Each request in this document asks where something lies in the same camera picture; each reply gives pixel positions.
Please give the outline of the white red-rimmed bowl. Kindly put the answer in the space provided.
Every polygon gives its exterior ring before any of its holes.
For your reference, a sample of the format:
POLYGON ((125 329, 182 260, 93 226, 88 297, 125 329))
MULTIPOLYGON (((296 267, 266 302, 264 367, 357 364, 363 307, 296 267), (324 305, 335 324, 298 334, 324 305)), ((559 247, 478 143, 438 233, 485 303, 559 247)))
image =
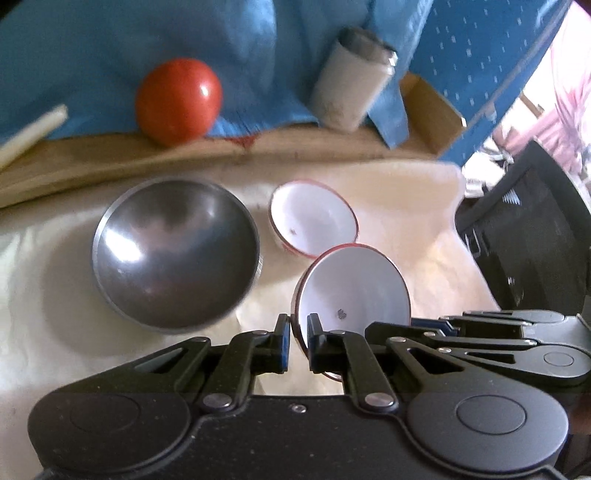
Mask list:
POLYGON ((360 226, 349 202, 313 180, 294 180, 274 189, 269 222, 276 243, 290 254, 315 260, 334 247, 356 243, 360 226))
POLYGON ((394 262, 360 243, 325 251, 301 275, 291 300, 291 327, 308 354, 308 316, 317 314, 325 330, 363 334, 374 322, 408 326, 411 299, 394 262))

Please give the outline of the large steel bowl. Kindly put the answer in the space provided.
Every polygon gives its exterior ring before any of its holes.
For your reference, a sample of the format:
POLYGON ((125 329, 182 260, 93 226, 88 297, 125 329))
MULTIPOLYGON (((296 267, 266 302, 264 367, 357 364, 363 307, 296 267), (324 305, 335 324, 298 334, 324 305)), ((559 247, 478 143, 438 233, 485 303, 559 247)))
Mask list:
POLYGON ((106 209, 91 263, 118 315, 181 333, 235 311, 259 279, 263 256, 256 222, 228 189, 163 177, 130 188, 106 209))

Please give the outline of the black office chair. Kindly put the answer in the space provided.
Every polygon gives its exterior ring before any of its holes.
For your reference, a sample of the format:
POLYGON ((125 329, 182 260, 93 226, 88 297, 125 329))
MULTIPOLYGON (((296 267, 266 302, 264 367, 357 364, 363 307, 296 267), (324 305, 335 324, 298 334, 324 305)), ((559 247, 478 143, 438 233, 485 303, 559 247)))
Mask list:
POLYGON ((456 229, 503 310, 583 310, 590 211, 570 178, 531 141, 501 180, 456 215, 456 229))

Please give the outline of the white paper table cover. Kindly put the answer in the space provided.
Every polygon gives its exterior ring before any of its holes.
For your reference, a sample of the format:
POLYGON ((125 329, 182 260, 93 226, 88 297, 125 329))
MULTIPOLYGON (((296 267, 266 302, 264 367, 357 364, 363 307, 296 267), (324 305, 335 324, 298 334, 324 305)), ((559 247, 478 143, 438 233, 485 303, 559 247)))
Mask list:
MULTIPOLYGON (((267 208, 276 187, 317 180, 339 192, 360 239, 385 253, 408 286, 414 315, 436 318, 497 308, 455 231, 464 192, 460 169, 430 161, 212 167, 201 177, 245 202, 262 235, 263 272, 252 294, 204 329, 214 344, 273 325, 290 309, 304 261, 277 245, 267 208)), ((177 342, 116 314, 91 272, 91 238, 124 185, 60 195, 1 215, 1 405, 21 409, 53 388, 177 342)))

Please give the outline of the wooden tray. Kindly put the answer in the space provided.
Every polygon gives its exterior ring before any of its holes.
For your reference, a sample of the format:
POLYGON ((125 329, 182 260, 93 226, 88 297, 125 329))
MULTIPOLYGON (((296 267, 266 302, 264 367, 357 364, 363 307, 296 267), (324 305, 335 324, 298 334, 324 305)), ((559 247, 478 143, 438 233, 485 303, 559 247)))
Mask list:
POLYGON ((467 127, 465 118, 420 76, 400 83, 409 137, 395 149, 374 127, 341 134, 311 124, 252 137, 200 139, 166 149, 137 133, 109 134, 40 142, 1 172, 1 205, 108 181, 145 177, 216 163, 322 163, 382 159, 435 159, 467 127))

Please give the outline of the blue dotted fabric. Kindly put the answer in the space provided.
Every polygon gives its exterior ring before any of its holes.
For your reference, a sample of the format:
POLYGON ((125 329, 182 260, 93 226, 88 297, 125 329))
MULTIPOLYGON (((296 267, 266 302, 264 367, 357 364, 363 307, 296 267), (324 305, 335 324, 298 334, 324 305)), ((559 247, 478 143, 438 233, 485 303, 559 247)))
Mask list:
POLYGON ((462 167, 493 133, 539 66, 569 1, 435 1, 410 71, 466 120, 441 160, 462 167))

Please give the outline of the red tomato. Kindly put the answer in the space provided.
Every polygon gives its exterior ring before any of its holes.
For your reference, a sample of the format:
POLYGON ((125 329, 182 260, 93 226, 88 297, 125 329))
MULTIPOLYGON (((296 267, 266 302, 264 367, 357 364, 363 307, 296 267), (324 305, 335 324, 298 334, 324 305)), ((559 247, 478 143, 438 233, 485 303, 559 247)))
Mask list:
POLYGON ((211 130, 222 99, 221 81, 211 67, 197 59, 173 59, 143 79, 135 96, 136 123, 154 142, 175 147, 211 130))

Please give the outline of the white insulated tumbler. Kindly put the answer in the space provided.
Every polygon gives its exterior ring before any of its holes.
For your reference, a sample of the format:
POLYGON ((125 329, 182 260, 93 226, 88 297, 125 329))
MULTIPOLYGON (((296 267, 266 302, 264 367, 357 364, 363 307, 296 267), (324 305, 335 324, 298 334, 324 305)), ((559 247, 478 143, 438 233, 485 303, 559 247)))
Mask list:
POLYGON ((312 88, 308 109, 324 127, 356 131, 390 83, 397 63, 396 49, 373 32, 342 29, 312 88))

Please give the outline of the white candle stick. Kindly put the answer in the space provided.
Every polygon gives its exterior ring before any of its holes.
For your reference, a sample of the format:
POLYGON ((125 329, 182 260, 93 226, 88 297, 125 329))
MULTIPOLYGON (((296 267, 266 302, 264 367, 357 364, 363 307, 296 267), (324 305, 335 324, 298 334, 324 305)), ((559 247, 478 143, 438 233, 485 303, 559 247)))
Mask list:
POLYGON ((67 106, 65 104, 57 105, 10 137, 1 145, 1 169, 7 168, 33 146, 60 128, 68 120, 68 117, 67 106))

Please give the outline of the blue cloth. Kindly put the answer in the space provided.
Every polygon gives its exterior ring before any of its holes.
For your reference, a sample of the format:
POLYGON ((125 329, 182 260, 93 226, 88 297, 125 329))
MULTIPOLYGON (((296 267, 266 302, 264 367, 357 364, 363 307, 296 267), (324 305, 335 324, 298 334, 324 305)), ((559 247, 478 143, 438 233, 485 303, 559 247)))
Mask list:
POLYGON ((370 108, 389 146, 408 134, 399 81, 428 1, 21 1, 1 5, 1 135, 58 104, 60 138, 131 132, 143 78, 174 58, 204 61, 223 104, 211 135, 242 137, 311 123, 308 98, 342 29, 375 33, 398 54, 370 108))

